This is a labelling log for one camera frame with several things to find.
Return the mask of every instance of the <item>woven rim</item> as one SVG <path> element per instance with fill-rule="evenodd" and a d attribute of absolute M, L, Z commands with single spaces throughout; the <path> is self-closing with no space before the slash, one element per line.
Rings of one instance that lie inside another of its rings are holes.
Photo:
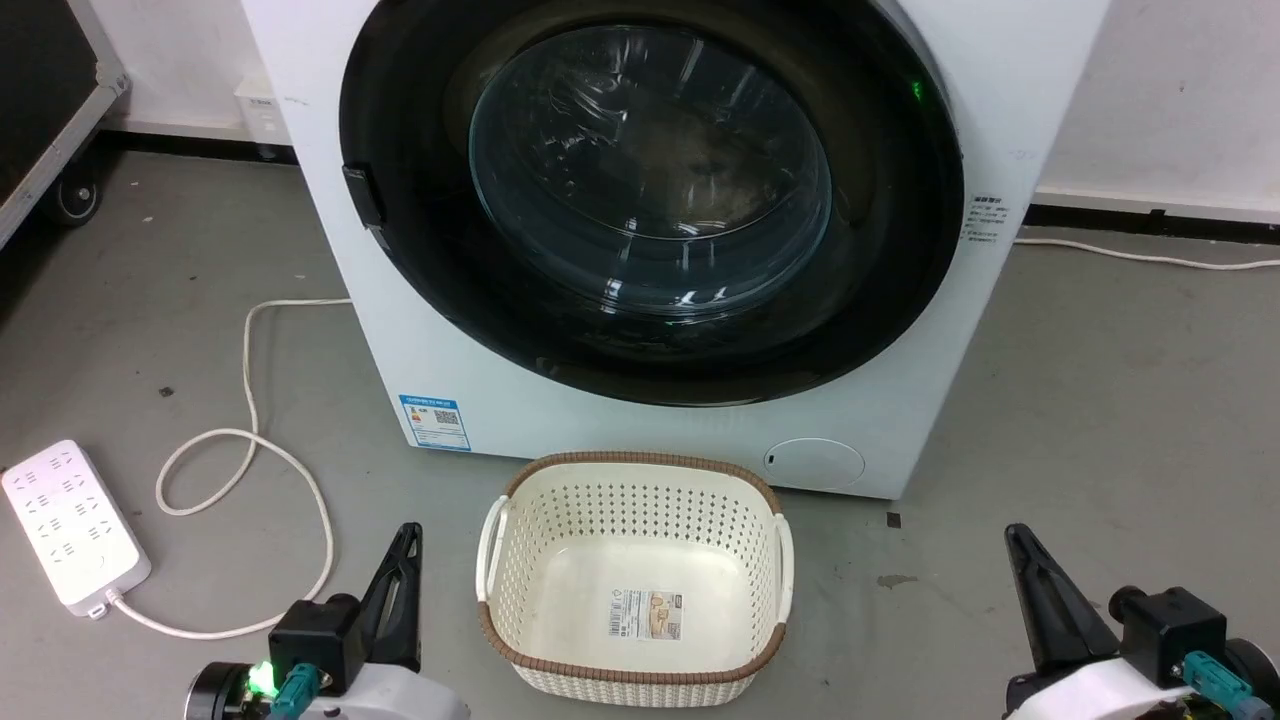
<path fill-rule="evenodd" d="M 782 505 L 778 502 L 778 497 L 773 495 L 769 489 L 768 483 L 760 479 L 759 475 L 733 465 L 732 462 L 719 462 L 717 460 L 703 460 L 700 457 L 689 457 L 685 455 L 664 455 L 660 452 L 626 452 L 626 451 L 602 451 L 602 452 L 562 452 L 558 455 L 548 455 L 547 457 L 539 457 L 529 465 L 525 465 L 520 473 L 511 480 L 507 486 L 507 496 L 513 497 L 516 488 L 518 488 L 525 480 L 527 480 L 534 473 L 544 470 L 553 465 L 567 465 L 567 464 L 580 464 L 580 462 L 632 462 L 637 465 L 672 465 L 676 468 L 692 468 L 695 470 L 710 470 L 713 473 L 722 473 L 726 475 L 732 475 L 740 480 L 754 487 L 762 496 L 764 496 L 765 502 L 769 503 L 769 510 L 774 514 L 782 511 Z M 557 675 L 567 675 L 570 678 L 582 678 L 586 680 L 603 680 L 605 683 L 635 683 L 645 685 L 709 685 L 721 683 L 736 683 L 739 680 L 745 680 L 751 675 L 760 671 L 762 667 L 773 660 L 773 656 L 782 647 L 782 638 L 786 635 L 787 625 L 786 623 L 778 623 L 773 628 L 773 634 L 769 635 L 769 642 L 764 644 L 759 655 L 753 657 L 745 665 L 735 667 L 732 670 L 722 670 L 718 673 L 636 673 L 632 670 L 605 670 L 603 667 L 588 667 L 585 665 L 570 665 L 568 662 L 554 662 L 550 660 L 543 660 L 540 657 L 534 657 L 517 652 L 507 641 L 498 635 L 498 629 L 493 624 L 493 615 L 489 612 L 489 603 L 479 603 L 480 615 L 480 629 L 484 630 L 485 638 L 489 639 L 489 644 L 498 651 L 499 655 L 507 659 L 512 665 L 520 667 L 526 667 L 529 670 L 538 670 L 541 673 L 554 673 Z"/>

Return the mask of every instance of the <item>gray floor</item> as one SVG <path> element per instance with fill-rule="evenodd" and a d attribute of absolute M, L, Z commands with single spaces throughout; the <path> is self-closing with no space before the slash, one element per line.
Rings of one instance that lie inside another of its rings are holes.
<path fill-rule="evenodd" d="M 297 170 L 125 155 L 101 213 L 56 243 L 0 255 L 0 464 L 65 437 L 91 454 L 155 565 L 131 597 L 221 629 L 310 587 L 320 527 L 302 480 L 261 457 L 223 505 L 161 514 L 155 474 L 188 437 L 244 427 L 239 334 L 253 304 L 343 293 Z M 1280 249 L 1097 236 L 1112 247 L 1230 261 Z M 1183 584 L 1234 634 L 1280 651 L 1280 282 L 1074 251 L 1015 250 L 908 496 L 785 493 L 797 550 L 781 653 L 731 706 L 696 717 L 989 719 L 1030 659 L 1001 529 L 1030 524 L 1089 597 Z M 265 432 L 315 471 L 334 514 L 330 592 L 362 592 L 394 528 L 421 521 L 424 673 L 481 720 L 639 717 L 543 696 L 486 644 L 471 577 L 479 524 L 518 461 L 403 443 L 346 307 L 264 319 Z M 160 388 L 172 388 L 163 397 Z M 220 487 L 242 445 L 197 452 L 169 497 Z M 886 511 L 902 528 L 886 527 Z M 172 719 L 212 660 L 265 637 L 170 639 L 119 612 L 60 607 L 0 511 L 5 716 Z"/>

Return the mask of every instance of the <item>white wall socket box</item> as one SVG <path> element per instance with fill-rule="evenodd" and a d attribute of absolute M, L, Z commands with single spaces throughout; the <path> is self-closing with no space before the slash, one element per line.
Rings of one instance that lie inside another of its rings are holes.
<path fill-rule="evenodd" d="M 292 145 L 289 129 L 284 126 L 279 101 L 271 92 L 271 83 L 259 73 L 244 76 L 236 88 L 236 100 L 253 142 L 262 145 Z"/>
<path fill-rule="evenodd" d="M 109 588 L 124 593 L 151 573 L 120 510 L 73 441 L 10 468 L 0 475 L 0 487 L 58 600 L 74 615 L 101 618 Z"/>

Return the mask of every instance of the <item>white cable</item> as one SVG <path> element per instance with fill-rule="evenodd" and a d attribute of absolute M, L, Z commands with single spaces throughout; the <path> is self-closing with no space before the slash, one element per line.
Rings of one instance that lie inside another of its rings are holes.
<path fill-rule="evenodd" d="M 218 428 L 214 430 L 200 433 L 198 436 L 182 443 L 182 446 L 178 447 L 178 450 L 174 450 L 173 455 L 170 455 L 169 459 L 165 460 L 164 466 L 160 468 L 160 475 L 156 477 L 156 505 L 159 505 L 160 510 L 164 510 L 169 515 L 184 516 L 184 515 L 193 515 L 196 512 L 200 512 L 201 510 L 210 507 L 211 505 L 221 500 L 227 493 L 229 493 L 232 488 L 236 487 L 236 483 L 238 483 L 241 478 L 244 477 L 244 471 L 248 469 L 250 462 L 253 461 L 253 454 L 257 451 L 257 446 L 260 445 L 270 450 L 271 452 L 279 455 L 289 465 L 293 465 L 293 469 L 297 470 L 298 474 L 302 475 L 302 479 L 307 482 L 307 487 L 311 488 L 311 495 L 315 496 L 316 498 L 316 509 L 320 511 L 320 523 L 324 525 L 324 542 L 325 542 L 324 568 L 320 569 L 320 577 L 316 579 L 316 583 L 311 585 L 311 589 L 307 591 L 305 596 L 302 596 L 302 600 L 314 598 L 316 593 L 320 592 L 320 588 L 324 587 L 325 580 L 329 579 L 329 571 L 333 569 L 333 560 L 334 560 L 333 524 L 329 521 L 329 509 L 325 506 L 324 496 L 320 495 L 320 486 L 316 484 L 316 480 L 311 475 L 311 471 L 307 470 L 306 466 L 302 465 L 302 462 L 300 462 L 297 457 L 289 455 L 278 445 L 257 434 L 259 433 L 257 405 L 253 401 L 253 388 L 250 384 L 250 336 L 253 328 L 253 318 L 261 310 L 265 310 L 268 307 L 315 306 L 315 305 L 351 305 L 351 300 L 349 299 L 271 300 L 269 302 L 262 302 L 248 311 L 248 315 L 244 318 L 244 343 L 243 343 L 244 350 L 243 354 L 241 355 L 241 374 L 243 375 L 244 379 L 244 400 L 248 401 L 250 429 L 242 430 L 239 428 Z M 164 482 L 169 477 L 169 470 L 173 469 L 178 459 L 182 457 L 183 454 L 186 454 L 196 445 L 200 445 L 201 442 L 209 438 L 221 437 L 221 436 L 236 436 L 250 441 L 248 451 L 244 454 L 244 460 L 241 462 L 239 469 L 236 470 L 236 474 L 232 475 L 232 479 L 228 480 L 227 484 L 223 486 L 220 491 L 210 496 L 209 500 L 205 500 L 204 502 L 195 505 L 192 507 L 173 507 L 168 502 L 165 502 Z M 124 598 L 120 597 L 120 593 L 114 589 L 109 589 L 106 592 L 106 597 L 111 602 L 111 605 L 119 607 L 122 612 L 124 612 L 129 618 L 133 618 L 138 623 L 142 623 L 147 628 L 161 632 L 166 635 L 173 635 L 175 638 L 183 638 L 188 641 L 221 641 L 227 638 L 247 635 L 250 633 L 265 630 L 275 625 L 276 623 L 280 621 L 280 618 L 284 616 L 284 614 L 282 612 L 274 618 L 268 618 L 261 623 L 253 623 L 252 625 L 236 628 L 233 630 L 223 630 L 220 633 L 195 633 L 191 630 L 179 630 L 178 628 L 170 628 L 164 623 L 157 623 L 147 618 L 146 615 L 142 615 L 133 607 L 129 607 L 129 605 L 124 602 Z"/>
<path fill-rule="evenodd" d="M 1121 260 L 1138 260 L 1142 263 L 1164 263 L 1166 265 L 1181 265 L 1183 268 L 1196 268 L 1197 270 L 1256 270 L 1258 268 L 1280 268 L 1280 259 L 1254 260 L 1252 263 L 1234 263 L 1234 264 L 1220 265 L 1215 263 L 1198 263 L 1196 260 L 1184 260 L 1181 258 L 1164 258 L 1161 255 L 1135 255 L 1133 252 L 1120 252 L 1119 250 L 1107 250 L 1106 247 L 1096 247 L 1093 245 L 1085 245 L 1083 242 L 1075 242 L 1071 240 L 1020 237 L 1014 242 L 1018 245 L 1056 245 L 1060 247 L 1074 247 L 1075 250 L 1084 250 L 1085 252 L 1097 252 L 1098 255 L 1106 255 L 1107 258 L 1119 258 Z"/>

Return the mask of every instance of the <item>green light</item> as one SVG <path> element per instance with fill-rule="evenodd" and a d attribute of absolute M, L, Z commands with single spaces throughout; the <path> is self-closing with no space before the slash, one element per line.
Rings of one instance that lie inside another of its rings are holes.
<path fill-rule="evenodd" d="M 270 660 L 264 660 L 248 669 L 248 689 L 275 698 L 275 669 Z"/>

